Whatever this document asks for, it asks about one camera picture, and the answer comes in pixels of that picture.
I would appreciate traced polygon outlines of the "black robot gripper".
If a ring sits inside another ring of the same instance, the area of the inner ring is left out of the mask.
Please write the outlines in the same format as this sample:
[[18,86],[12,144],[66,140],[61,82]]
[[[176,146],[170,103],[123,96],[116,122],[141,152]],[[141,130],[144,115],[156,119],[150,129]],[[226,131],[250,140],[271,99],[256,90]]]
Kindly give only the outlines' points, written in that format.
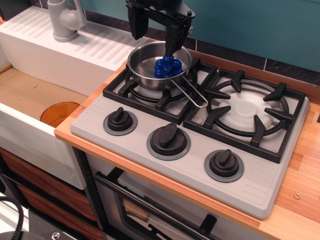
[[192,34],[191,22],[196,14],[182,0],[127,0],[126,7],[130,31],[135,40],[148,32],[149,20],[167,28],[165,57],[179,51]]

